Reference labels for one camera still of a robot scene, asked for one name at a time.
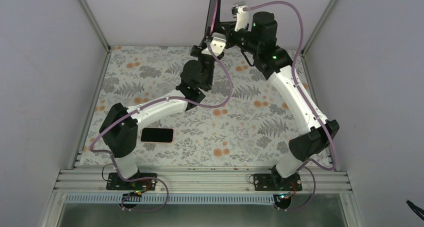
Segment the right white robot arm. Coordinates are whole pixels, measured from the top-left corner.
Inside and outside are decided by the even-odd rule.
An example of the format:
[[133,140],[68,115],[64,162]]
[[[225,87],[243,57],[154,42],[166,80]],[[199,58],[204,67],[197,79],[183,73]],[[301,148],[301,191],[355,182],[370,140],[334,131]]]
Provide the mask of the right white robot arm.
[[208,31],[224,34],[227,48],[237,46],[242,53],[252,54],[252,65],[281,94],[298,125],[300,135],[288,142],[288,153],[271,169],[271,185],[282,191],[311,156],[328,147],[340,126],[319,110],[299,80],[295,62],[285,49],[277,46],[278,24],[274,14],[255,13],[250,30],[246,12],[237,14],[235,21],[221,22],[219,17],[217,12],[209,17]]

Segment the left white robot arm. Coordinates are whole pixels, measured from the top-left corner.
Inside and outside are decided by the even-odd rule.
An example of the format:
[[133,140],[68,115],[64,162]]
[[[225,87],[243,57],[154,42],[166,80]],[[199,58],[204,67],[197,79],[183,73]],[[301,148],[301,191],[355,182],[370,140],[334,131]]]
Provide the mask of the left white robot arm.
[[215,109],[220,104],[207,105],[202,101],[212,87],[215,64],[222,64],[224,43],[207,43],[205,48],[194,46],[197,58],[188,61],[181,73],[181,82],[171,92],[144,104],[123,106],[114,104],[99,129],[96,141],[103,140],[107,153],[119,176],[119,183],[131,190],[139,184],[139,169],[132,152],[137,145],[139,129],[164,117],[183,113],[194,107]]

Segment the phone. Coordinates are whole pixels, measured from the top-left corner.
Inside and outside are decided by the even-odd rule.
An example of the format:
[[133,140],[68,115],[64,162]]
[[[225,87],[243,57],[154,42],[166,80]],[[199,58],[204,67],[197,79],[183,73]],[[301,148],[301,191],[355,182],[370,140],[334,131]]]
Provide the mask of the phone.
[[211,36],[220,23],[221,0],[209,0],[205,24],[205,36]]
[[174,141],[174,133],[172,128],[146,127],[141,131],[140,141],[170,144]]

